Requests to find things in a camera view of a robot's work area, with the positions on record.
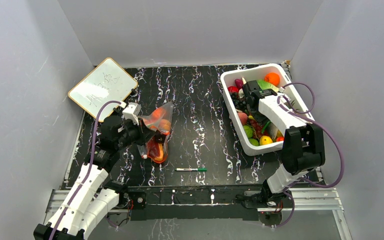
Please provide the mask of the clear zip bag orange zipper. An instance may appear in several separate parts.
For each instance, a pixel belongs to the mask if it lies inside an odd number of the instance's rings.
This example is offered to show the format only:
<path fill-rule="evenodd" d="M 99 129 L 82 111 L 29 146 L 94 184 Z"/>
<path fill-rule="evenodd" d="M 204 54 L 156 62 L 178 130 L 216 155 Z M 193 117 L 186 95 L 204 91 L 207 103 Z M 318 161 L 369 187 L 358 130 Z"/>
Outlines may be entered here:
<path fill-rule="evenodd" d="M 145 141 L 138 144 L 138 151 L 143 159 L 151 159 L 162 164 L 168 157 L 168 137 L 172 131 L 174 104 L 167 102 L 156 108 L 150 115 L 138 117 L 144 127 Z"/>

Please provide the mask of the orange papaya slice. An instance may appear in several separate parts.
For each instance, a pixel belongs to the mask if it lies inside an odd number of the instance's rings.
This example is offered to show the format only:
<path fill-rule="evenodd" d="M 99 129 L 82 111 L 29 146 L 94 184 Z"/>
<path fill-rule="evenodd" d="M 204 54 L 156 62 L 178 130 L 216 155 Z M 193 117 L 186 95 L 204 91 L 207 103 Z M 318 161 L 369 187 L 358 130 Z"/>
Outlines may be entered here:
<path fill-rule="evenodd" d="M 168 140 L 165 135 L 155 135 L 147 143 L 147 155 L 157 164 L 162 164 L 168 157 Z"/>

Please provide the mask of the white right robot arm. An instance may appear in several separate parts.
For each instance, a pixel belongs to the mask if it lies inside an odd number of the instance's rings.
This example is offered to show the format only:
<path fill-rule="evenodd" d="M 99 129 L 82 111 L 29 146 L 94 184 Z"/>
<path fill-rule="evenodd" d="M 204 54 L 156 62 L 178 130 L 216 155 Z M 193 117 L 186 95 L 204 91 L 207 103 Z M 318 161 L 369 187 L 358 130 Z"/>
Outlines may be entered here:
<path fill-rule="evenodd" d="M 293 108 L 284 87 L 278 91 L 262 89 L 256 80 L 244 80 L 242 89 L 247 110 L 254 119 L 271 121 L 283 135 L 280 166 L 264 181 L 260 193 L 245 198 L 275 207 L 289 186 L 325 163 L 323 130 L 305 117 L 308 111 Z"/>

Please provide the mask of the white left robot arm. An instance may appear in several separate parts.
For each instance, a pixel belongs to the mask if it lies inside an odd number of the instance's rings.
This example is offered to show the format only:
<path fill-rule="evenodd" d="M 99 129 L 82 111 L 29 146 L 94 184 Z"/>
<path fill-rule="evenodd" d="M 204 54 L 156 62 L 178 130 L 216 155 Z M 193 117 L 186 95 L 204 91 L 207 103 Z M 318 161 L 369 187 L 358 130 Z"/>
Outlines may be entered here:
<path fill-rule="evenodd" d="M 116 181 L 104 183 L 122 150 L 131 146 L 156 147 L 157 135 L 168 135 L 171 123 L 162 117 L 111 115 L 93 126 L 91 149 L 70 192 L 46 224 L 33 231 L 36 240 L 86 240 L 97 224 L 114 207 L 129 203 L 127 186 Z"/>

